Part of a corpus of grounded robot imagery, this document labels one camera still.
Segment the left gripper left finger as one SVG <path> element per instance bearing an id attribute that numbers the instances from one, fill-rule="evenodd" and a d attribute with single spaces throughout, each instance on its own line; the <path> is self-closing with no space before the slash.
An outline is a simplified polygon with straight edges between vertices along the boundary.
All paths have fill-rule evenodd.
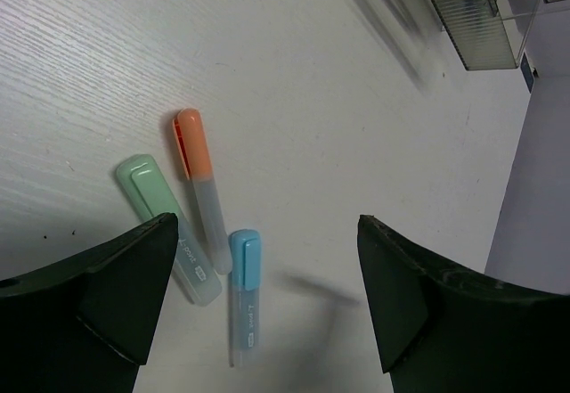
<path id="1" fill-rule="evenodd" d="M 130 392 L 151 351 L 178 219 L 1 282 L 3 392 Z"/>

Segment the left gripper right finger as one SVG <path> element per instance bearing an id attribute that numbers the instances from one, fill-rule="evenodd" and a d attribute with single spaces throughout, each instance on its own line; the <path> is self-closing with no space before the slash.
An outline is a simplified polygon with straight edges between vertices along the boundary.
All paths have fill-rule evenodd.
<path id="1" fill-rule="evenodd" d="M 503 282 L 363 215 L 358 255 L 396 392 L 566 392 L 569 298 Z"/>

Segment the green capped marker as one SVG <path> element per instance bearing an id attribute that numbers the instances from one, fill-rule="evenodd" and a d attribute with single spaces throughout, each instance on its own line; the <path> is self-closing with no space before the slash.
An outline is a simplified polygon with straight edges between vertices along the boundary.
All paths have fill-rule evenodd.
<path id="1" fill-rule="evenodd" d="M 163 213 L 176 215 L 175 279 L 193 304 L 209 305 L 221 294 L 222 284 L 155 159 L 149 154 L 134 155 L 117 166 L 115 175 L 142 221 Z"/>

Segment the blue capped marker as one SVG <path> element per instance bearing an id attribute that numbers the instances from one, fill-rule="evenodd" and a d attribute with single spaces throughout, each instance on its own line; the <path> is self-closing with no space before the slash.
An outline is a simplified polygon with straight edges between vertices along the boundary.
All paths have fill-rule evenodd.
<path id="1" fill-rule="evenodd" d="M 243 368 L 253 360 L 259 343 L 262 241 L 258 231 L 242 229 L 230 235 L 229 244 L 231 361 L 233 367 Z"/>

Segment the orange capped marker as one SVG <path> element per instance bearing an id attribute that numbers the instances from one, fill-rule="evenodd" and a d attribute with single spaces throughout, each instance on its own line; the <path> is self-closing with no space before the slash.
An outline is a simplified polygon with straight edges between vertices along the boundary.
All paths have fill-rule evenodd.
<path id="1" fill-rule="evenodd" d="M 184 173 L 194 189 L 212 265 L 218 274 L 229 274 L 232 255 L 200 112 L 179 111 L 172 128 Z"/>

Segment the clear acrylic drawer organizer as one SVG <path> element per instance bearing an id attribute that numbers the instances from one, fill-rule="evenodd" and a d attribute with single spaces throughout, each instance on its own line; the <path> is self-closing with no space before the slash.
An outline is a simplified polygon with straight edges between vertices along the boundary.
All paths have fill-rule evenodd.
<path id="1" fill-rule="evenodd" d="M 430 0 L 466 70 L 520 66 L 537 12 L 567 0 Z"/>

